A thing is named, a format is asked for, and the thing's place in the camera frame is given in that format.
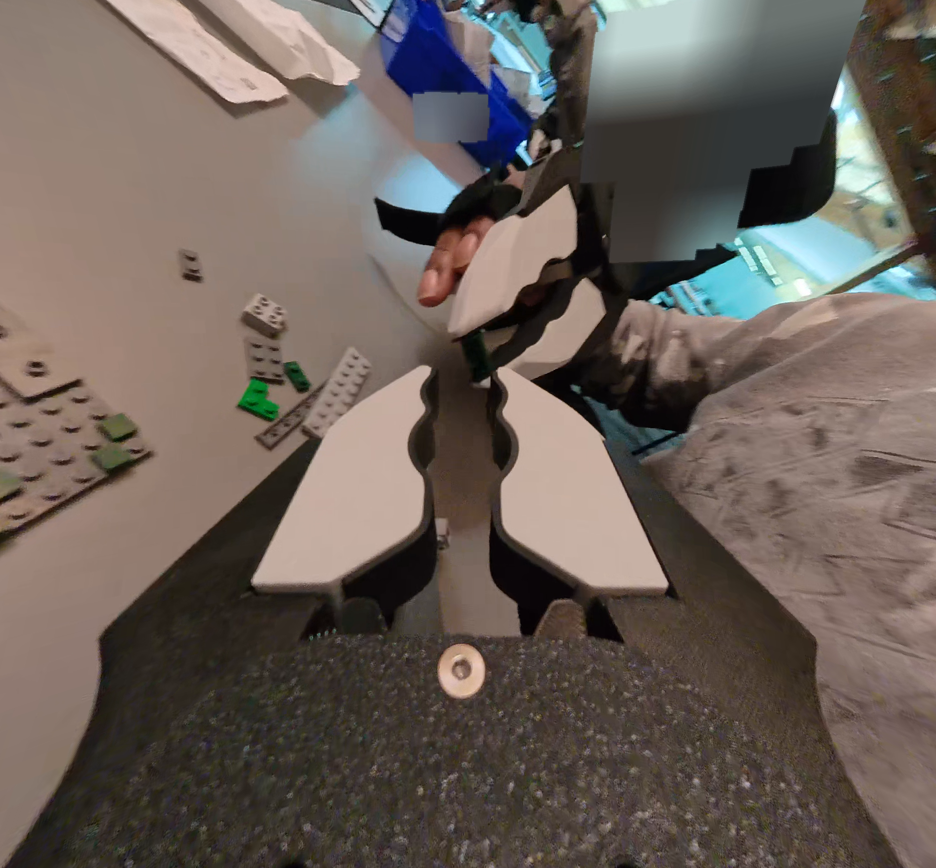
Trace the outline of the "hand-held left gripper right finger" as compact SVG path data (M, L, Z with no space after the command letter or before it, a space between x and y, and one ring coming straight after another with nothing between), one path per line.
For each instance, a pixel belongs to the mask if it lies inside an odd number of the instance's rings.
M670 580L593 418L509 370L488 391L499 470L490 510L489 569L521 628L550 606L579 606L598 624L607 599L663 598Z

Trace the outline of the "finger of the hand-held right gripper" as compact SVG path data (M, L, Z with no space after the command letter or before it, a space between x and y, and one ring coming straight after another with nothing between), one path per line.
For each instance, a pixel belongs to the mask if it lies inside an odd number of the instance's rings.
M602 323L605 302L591 280L562 280L529 310L508 340L488 351L490 372L506 368L537 381L565 367Z
M509 312L521 291L578 244L578 210L569 186L527 216L496 222L486 233L454 294L448 334L461 338Z

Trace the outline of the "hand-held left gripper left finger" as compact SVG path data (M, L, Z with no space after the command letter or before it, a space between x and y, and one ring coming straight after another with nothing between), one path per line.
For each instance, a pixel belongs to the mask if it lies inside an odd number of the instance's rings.
M391 628L433 579L438 371L418 366L329 427L253 574L260 594L368 599Z

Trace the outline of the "dark green lego piece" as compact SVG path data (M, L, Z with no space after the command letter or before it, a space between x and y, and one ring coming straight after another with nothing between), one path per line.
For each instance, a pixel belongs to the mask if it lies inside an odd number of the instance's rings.
M479 389L490 386L490 359L485 342L485 330L476 329L459 340L471 384Z

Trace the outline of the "long grey lego plate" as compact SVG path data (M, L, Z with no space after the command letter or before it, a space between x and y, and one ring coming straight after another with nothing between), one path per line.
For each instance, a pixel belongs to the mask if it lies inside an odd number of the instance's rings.
M301 424L304 435L323 439L332 426L356 404L370 371L370 361L355 347L348 347Z

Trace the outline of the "blue plastic bin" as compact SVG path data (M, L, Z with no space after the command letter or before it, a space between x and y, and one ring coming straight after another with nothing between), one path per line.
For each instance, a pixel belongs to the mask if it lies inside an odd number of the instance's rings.
M506 166L531 131L533 118L497 75L485 88L451 43L438 6L427 0L392 0L380 29L389 78L408 96L427 91L485 92L487 137L464 145L484 168Z

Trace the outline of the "partly built grey lego model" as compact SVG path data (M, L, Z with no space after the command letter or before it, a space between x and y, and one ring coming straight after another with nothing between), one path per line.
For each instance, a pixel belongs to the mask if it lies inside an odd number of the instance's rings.
M8 539L153 454L21 317L1 309L1 536Z

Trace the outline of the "torn white printed paper bag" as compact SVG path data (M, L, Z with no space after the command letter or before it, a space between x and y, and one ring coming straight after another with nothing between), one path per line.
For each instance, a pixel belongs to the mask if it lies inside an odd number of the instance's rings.
M279 76L346 87L359 75L343 55L298 12L274 0L196 0Z

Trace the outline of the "person's right forearm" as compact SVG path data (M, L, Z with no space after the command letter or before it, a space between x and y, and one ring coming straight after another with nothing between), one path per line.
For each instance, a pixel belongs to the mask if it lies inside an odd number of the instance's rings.
M630 300L579 357L582 394L637 427L678 434L719 380L716 345L742 321Z

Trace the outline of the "narrow dark grey lego plate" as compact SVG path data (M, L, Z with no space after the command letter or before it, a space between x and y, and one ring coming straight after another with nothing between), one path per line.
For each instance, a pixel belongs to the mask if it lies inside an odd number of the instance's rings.
M254 436L254 440L268 451L277 448L285 439L299 429L324 387L325 383L320 383L318 386L311 389L310 393L304 395L295 406L291 407L285 414L265 427L261 432L257 433Z

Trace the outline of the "bright green corner lego plate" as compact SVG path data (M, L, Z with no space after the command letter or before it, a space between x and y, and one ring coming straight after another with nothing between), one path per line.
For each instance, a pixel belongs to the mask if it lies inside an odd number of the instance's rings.
M275 422L279 418L279 405L270 398L270 385L258 379L248 382L237 407L267 423Z

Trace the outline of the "loose tan lego brick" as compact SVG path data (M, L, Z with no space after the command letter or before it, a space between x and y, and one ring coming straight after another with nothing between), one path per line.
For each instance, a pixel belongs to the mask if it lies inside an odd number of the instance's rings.
M287 330L287 311L257 292L242 310L240 321L261 336L276 339Z

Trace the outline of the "person's right hand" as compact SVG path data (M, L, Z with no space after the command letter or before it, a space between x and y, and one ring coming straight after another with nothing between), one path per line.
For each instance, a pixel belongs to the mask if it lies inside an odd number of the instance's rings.
M497 224L500 221L481 216L463 225L452 225L439 234L416 291L419 305L433 309L451 297Z

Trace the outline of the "grey splattered hoodie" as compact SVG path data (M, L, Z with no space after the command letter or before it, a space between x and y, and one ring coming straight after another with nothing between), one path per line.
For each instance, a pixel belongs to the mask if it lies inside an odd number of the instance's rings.
M934 302L653 310L708 382L649 469L813 634L851 780L903 863L934 866Z

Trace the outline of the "small torn white paper bag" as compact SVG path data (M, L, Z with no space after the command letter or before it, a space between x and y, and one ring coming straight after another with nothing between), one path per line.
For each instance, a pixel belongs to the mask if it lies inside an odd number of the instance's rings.
M252 105L287 99L285 85L231 51L177 0L102 1L220 100Z

